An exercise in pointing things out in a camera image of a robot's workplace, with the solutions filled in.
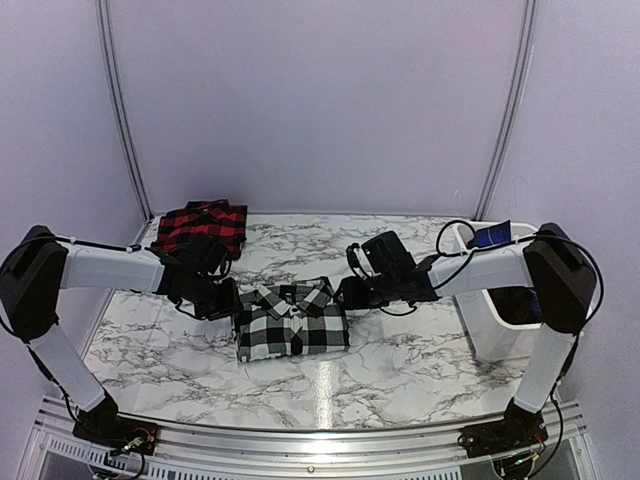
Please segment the black white plaid shirt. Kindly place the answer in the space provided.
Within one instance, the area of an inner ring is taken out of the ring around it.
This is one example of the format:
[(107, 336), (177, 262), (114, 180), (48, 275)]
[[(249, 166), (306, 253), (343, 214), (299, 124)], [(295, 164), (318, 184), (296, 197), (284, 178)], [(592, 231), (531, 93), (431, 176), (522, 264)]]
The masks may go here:
[(350, 347), (344, 308), (326, 277), (259, 285), (233, 316), (240, 363), (342, 352)]

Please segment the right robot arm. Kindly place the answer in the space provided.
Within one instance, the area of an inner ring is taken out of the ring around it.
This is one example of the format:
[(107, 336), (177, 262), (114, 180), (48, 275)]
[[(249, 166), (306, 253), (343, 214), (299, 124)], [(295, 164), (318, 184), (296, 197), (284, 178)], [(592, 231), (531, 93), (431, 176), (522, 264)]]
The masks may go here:
[(436, 252), (416, 261), (393, 231), (347, 249), (352, 274), (336, 297), (348, 311), (381, 309), (402, 301), (409, 307), (481, 291), (499, 295), (510, 318), (540, 323), (533, 353), (512, 397), (518, 409), (501, 419), (495, 438), (515, 448), (534, 431), (530, 413), (539, 412), (584, 327), (604, 296), (601, 270), (582, 245), (556, 223), (545, 223), (521, 238), (472, 241), (464, 250)]

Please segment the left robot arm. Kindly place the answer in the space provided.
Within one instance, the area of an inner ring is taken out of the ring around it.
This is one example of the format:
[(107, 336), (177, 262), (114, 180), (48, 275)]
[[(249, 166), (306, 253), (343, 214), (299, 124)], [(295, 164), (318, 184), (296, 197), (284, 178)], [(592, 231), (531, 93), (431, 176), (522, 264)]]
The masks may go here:
[(54, 234), (33, 226), (1, 262), (1, 324), (84, 413), (106, 445), (125, 438), (126, 423), (60, 319), (67, 296), (117, 291), (169, 301), (196, 320), (214, 321), (240, 307), (225, 248), (199, 234), (175, 253), (140, 244), (120, 246)]

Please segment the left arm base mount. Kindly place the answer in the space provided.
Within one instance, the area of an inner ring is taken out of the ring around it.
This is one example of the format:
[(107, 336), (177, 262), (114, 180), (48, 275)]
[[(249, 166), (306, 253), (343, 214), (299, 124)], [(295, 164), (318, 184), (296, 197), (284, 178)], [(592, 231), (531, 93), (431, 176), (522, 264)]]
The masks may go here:
[(152, 455), (158, 434), (156, 423), (122, 416), (111, 397), (105, 397), (91, 410), (78, 409), (74, 417), (76, 438), (109, 447), (117, 454)]

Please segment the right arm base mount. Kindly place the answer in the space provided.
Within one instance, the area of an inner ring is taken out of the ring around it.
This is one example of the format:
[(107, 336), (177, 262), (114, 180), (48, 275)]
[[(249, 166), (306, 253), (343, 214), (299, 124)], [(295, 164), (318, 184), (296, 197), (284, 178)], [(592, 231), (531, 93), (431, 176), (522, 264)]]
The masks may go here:
[(549, 438), (542, 413), (529, 412), (511, 400), (500, 420), (462, 428), (458, 445), (469, 458), (541, 445)]

